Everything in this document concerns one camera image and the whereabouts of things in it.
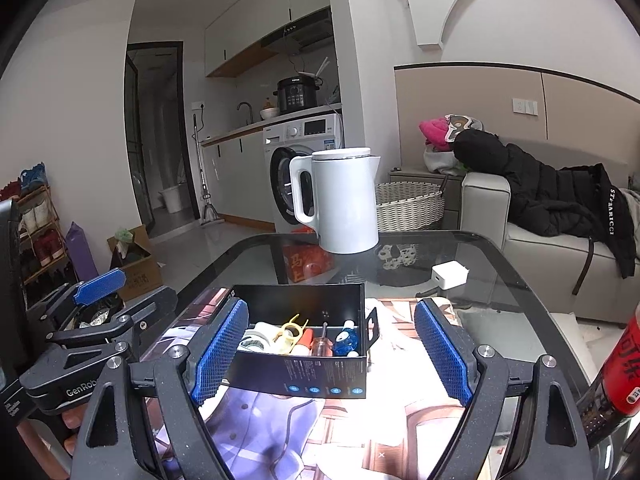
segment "wooden baseboard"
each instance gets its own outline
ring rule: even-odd
[[[254,220],[252,218],[243,218],[241,216],[233,216],[233,215],[220,215],[220,218],[224,218],[225,222],[229,222],[230,224],[238,224],[245,225],[247,227],[253,227],[255,229],[262,229],[263,231],[268,231],[270,233],[276,232],[276,224],[271,222],[263,222],[262,220]]]

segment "red bottle label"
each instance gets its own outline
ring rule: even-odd
[[[640,412],[640,327],[633,316],[602,366],[604,391],[617,410]]]

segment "kettle spout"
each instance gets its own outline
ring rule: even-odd
[[[371,178],[375,179],[378,166],[380,165],[380,157],[377,155],[371,155],[369,157],[369,173]]]

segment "washing machine door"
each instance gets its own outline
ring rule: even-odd
[[[276,148],[271,155],[269,175],[273,199],[282,217],[291,225],[297,225],[299,222],[293,214],[289,164],[295,156],[307,155],[311,155],[311,153],[306,153],[306,150],[292,150],[286,147]],[[303,209],[306,214],[310,215],[314,206],[314,195],[311,188],[311,175],[306,171],[300,175],[300,184],[302,186]]]

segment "black box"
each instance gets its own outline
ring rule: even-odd
[[[345,320],[356,323],[358,357],[311,357],[239,350],[229,367],[229,386],[293,397],[363,399],[367,394],[367,351],[378,339],[378,313],[364,311],[364,284],[236,285],[229,293],[249,307],[249,327],[264,321],[281,326],[296,314],[299,325],[335,341]]]

